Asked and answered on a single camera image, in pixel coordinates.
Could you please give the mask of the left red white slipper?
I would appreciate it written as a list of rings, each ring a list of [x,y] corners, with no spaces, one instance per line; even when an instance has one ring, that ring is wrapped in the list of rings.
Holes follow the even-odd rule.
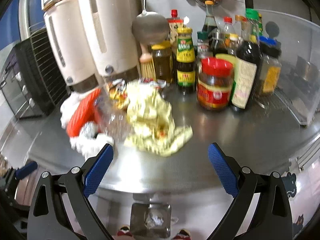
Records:
[[[130,227],[128,225],[123,225],[117,232],[117,236],[128,236],[133,237],[133,234],[130,231]]]

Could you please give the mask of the right white grain dispenser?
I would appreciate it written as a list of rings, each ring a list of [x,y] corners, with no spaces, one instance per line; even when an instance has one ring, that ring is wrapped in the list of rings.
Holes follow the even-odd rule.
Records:
[[[88,44],[105,80],[139,77],[137,42],[132,34],[136,0],[78,0]]]

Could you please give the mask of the orange-cap dark vinegar bottle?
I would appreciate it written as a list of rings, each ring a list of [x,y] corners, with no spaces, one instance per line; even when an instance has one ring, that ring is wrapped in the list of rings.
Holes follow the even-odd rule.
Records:
[[[206,18],[204,20],[202,31],[206,31],[208,33],[208,38],[212,39],[213,34],[218,30],[217,23],[214,16],[214,2],[207,0],[205,1],[205,5],[206,5]]]

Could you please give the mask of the black cat sticker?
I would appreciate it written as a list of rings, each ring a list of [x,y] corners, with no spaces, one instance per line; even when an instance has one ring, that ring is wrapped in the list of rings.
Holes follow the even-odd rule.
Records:
[[[286,176],[283,176],[282,178],[286,194],[288,198],[294,198],[297,194],[297,176],[295,173],[287,172]]]
[[[301,230],[303,229],[303,223],[304,223],[304,215],[299,215],[297,221],[292,225],[293,238],[295,238],[295,236],[301,232]]]

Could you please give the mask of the square grey trash bin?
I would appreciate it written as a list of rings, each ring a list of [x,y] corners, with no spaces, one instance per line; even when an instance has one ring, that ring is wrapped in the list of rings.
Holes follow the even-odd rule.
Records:
[[[171,234],[171,205],[162,203],[133,203],[130,230],[142,237],[168,238]]]

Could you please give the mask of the yellow panda snack wrapper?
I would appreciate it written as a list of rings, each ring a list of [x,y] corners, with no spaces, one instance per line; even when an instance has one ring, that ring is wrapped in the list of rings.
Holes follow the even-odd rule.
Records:
[[[127,110],[130,100],[127,95],[126,81],[116,79],[106,84],[108,97],[113,105],[119,110]]]

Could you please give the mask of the yellow-label sauce bottle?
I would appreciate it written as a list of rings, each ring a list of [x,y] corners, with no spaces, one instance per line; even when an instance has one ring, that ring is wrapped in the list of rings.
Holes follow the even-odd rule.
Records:
[[[177,29],[176,83],[183,95],[195,91],[195,50],[192,39],[193,30],[189,27]]]

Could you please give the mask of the crushed clear plastic bottle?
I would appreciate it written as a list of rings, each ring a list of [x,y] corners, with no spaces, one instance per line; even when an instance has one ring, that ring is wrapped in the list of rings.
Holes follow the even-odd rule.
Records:
[[[133,131],[127,122],[126,113],[117,109],[111,100],[100,95],[94,102],[94,119],[101,132],[116,142],[124,142]]]

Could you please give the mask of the red-lid chili sauce jar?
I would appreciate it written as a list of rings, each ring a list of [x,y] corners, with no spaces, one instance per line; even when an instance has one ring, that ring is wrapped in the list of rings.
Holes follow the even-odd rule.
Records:
[[[197,101],[206,109],[220,111],[229,104],[234,83],[233,64],[207,57],[201,60],[197,80]]]

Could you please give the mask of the red-cap clear bottle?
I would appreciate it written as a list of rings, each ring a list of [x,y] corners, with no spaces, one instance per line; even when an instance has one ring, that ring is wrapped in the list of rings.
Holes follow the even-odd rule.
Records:
[[[225,42],[225,45],[228,47],[229,46],[229,36],[230,34],[233,34],[234,33],[234,28],[233,28],[233,19],[231,17],[224,17],[223,18],[224,20],[224,28],[223,28],[223,34],[224,34],[224,42]]]

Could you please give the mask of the small green-lid spice shaker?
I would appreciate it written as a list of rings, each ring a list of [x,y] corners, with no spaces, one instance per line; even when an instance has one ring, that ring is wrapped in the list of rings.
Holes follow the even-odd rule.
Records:
[[[197,32],[197,55],[208,55],[209,53],[209,38],[207,31]]]

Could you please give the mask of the yellow-lid oil jar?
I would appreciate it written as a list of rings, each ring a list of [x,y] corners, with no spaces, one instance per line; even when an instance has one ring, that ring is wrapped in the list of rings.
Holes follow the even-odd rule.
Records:
[[[151,50],[156,79],[171,84],[173,75],[171,70],[172,50],[170,41],[165,40],[162,43],[154,44],[151,46]]]

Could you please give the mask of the silver foil ball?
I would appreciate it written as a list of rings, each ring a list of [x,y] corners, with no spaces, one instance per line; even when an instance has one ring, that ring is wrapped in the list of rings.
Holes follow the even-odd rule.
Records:
[[[148,229],[160,228],[164,224],[164,218],[160,211],[150,210],[146,215],[145,226]]]

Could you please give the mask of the yellow paper wrapper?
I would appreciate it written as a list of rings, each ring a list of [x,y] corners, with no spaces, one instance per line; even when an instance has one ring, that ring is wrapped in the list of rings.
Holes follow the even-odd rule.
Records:
[[[126,137],[125,146],[169,157],[192,138],[192,127],[175,125],[171,103],[155,87],[136,80],[126,85],[126,92],[126,118],[133,131]]]

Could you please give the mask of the red white snack wrapper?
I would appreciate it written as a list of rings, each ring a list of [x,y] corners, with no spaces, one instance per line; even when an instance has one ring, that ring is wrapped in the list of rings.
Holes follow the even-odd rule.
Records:
[[[142,77],[138,80],[138,83],[141,83],[143,85],[148,85],[150,87],[153,87],[155,89],[163,89],[167,86],[167,82],[164,80],[155,80],[152,78],[146,78]]]

